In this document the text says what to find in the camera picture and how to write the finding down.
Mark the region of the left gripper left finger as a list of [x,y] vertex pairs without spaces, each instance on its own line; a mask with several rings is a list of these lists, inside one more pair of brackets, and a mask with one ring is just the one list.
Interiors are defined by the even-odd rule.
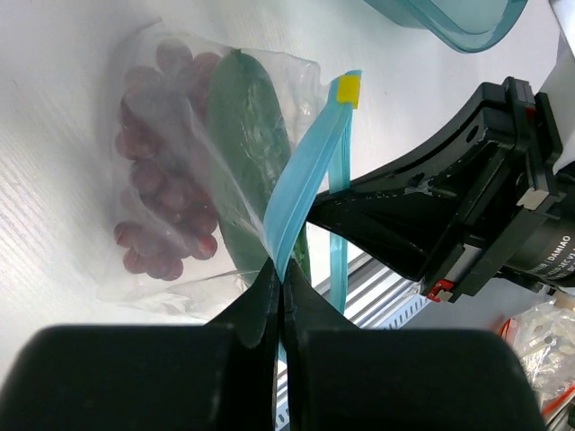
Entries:
[[271,262],[202,326],[38,331],[1,390],[4,430],[271,430],[279,277]]

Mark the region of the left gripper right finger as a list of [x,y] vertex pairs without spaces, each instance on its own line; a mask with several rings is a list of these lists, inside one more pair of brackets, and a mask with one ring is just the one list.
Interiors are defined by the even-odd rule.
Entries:
[[515,353],[481,330],[363,330],[291,262],[282,285],[294,430],[542,430]]

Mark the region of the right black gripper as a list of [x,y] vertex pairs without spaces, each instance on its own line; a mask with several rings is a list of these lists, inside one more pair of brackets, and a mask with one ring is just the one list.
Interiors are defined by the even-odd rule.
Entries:
[[319,194],[307,220],[423,278],[435,302],[476,295],[494,277],[568,290],[574,168],[553,169],[562,151],[547,94],[511,77],[483,83],[421,145]]

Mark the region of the red grape bunch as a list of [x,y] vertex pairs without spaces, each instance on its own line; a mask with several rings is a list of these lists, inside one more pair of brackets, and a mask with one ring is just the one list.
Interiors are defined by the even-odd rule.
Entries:
[[188,258],[217,251],[215,210],[205,187],[209,153],[201,140],[208,85],[220,56],[162,40],[154,66],[132,66],[119,102],[117,154],[131,163],[120,202],[130,218],[114,228],[125,269],[174,281]]

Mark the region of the green cucumber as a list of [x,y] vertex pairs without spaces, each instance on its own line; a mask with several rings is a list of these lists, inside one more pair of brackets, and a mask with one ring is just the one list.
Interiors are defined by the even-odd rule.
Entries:
[[224,245],[250,286],[269,254],[263,218],[291,157],[278,96],[263,65],[239,49],[215,66],[208,87],[209,190]]

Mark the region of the clear zip top bag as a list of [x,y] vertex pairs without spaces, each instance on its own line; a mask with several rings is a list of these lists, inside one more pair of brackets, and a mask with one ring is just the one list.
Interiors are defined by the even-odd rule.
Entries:
[[306,218],[350,183],[362,74],[229,47],[154,22],[114,53],[107,90],[114,243],[97,294],[209,321],[265,264],[311,277]]

